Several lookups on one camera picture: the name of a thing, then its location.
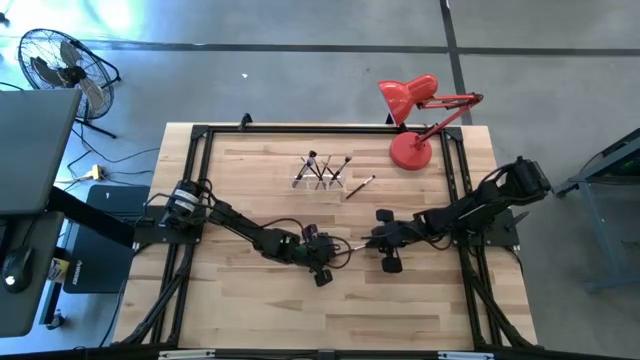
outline pen holder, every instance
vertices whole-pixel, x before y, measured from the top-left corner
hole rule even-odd
[[[289,177],[289,183],[292,189],[308,191],[336,191],[344,189],[347,179],[344,170],[340,174],[335,174],[334,169],[328,166],[325,167],[321,162],[318,166],[320,173],[318,173],[318,169],[315,168],[315,166],[303,172],[301,168],[304,167],[304,164],[305,160],[302,158],[300,165],[291,167],[290,171],[293,175]]]

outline wooden table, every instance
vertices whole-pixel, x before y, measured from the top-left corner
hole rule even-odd
[[[167,124],[151,194],[171,192],[181,178],[192,125]],[[485,126],[462,130],[472,181],[477,184],[496,167],[489,131]],[[208,177],[218,198],[257,223],[295,217],[357,246],[364,241],[360,237],[370,235],[377,225],[376,209],[391,209],[396,219],[409,220],[414,212],[449,204],[439,140],[431,140],[429,165],[408,172],[389,158],[391,138],[216,134]],[[457,155],[450,145],[461,191]],[[291,169],[300,166],[300,156],[310,149],[319,156],[332,154],[334,164],[353,154],[346,190],[290,188]],[[373,182],[345,200],[372,174]],[[295,225],[279,226],[299,231]],[[131,333],[156,300],[166,252],[167,246],[153,245],[134,259],[115,341]],[[436,251],[417,243],[401,249],[400,255],[404,271],[386,274],[377,250],[358,251],[346,268],[333,271],[333,282],[318,288],[307,269],[268,261],[247,241],[207,224],[194,257],[180,347],[471,349],[457,250]],[[496,301],[523,336],[535,342],[525,286],[513,255],[490,248],[487,259]],[[168,306],[164,335],[173,306],[173,302]],[[480,314],[488,339],[486,313],[480,309]]]

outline fan stand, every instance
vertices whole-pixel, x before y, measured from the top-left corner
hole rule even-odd
[[[107,135],[108,137],[112,138],[112,139],[117,139],[118,137],[116,135],[114,135],[113,133],[108,132],[107,130],[104,130],[102,128],[99,128],[93,124],[91,124],[87,118],[89,117],[89,101],[87,101],[87,103],[85,104],[85,109],[84,109],[84,119],[80,120],[78,118],[74,119],[74,121],[76,122],[76,124],[80,124],[80,125],[84,125],[86,127],[88,127],[91,130],[97,131],[101,134]]]
[[[91,125],[91,123],[86,121],[86,120],[75,119],[74,121],[76,122],[76,124],[84,125],[84,126],[88,127],[89,129],[97,131],[97,132],[99,132],[101,134],[107,135],[108,137],[110,137],[112,139],[117,139],[118,138],[113,133],[110,133],[107,130],[101,129],[101,128],[95,126],[95,125]]]

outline black desk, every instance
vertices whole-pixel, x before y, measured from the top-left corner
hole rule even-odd
[[[46,281],[47,271],[42,270],[49,268],[56,251],[64,252],[56,242],[65,217],[127,248],[133,244],[132,226],[53,186],[80,95],[77,89],[0,92],[0,219],[8,223],[0,259],[22,243],[25,226],[36,219],[25,240],[36,250],[33,279],[19,294],[0,291],[0,337],[25,335],[31,329]],[[60,288],[55,284],[53,293],[59,294]],[[52,318],[52,309],[47,307],[44,315]]]

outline fan grille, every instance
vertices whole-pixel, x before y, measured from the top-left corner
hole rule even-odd
[[[55,30],[34,29],[28,31],[20,39],[18,46],[18,61],[24,76],[34,89],[55,89],[60,88],[49,84],[42,80],[40,75],[31,65],[31,58],[40,57],[51,69],[65,69],[67,65],[60,56],[60,44],[67,41],[70,44],[79,43],[73,37]],[[93,80],[103,90],[104,104],[100,108],[91,109],[87,106],[87,96],[82,94],[82,100],[78,107],[77,117],[87,119],[97,119],[104,116],[113,104],[113,86],[106,84],[111,82],[109,73],[102,65],[102,62],[85,50],[84,45],[74,46],[74,48],[82,55],[82,61],[78,61],[77,65],[84,69],[87,78]]]

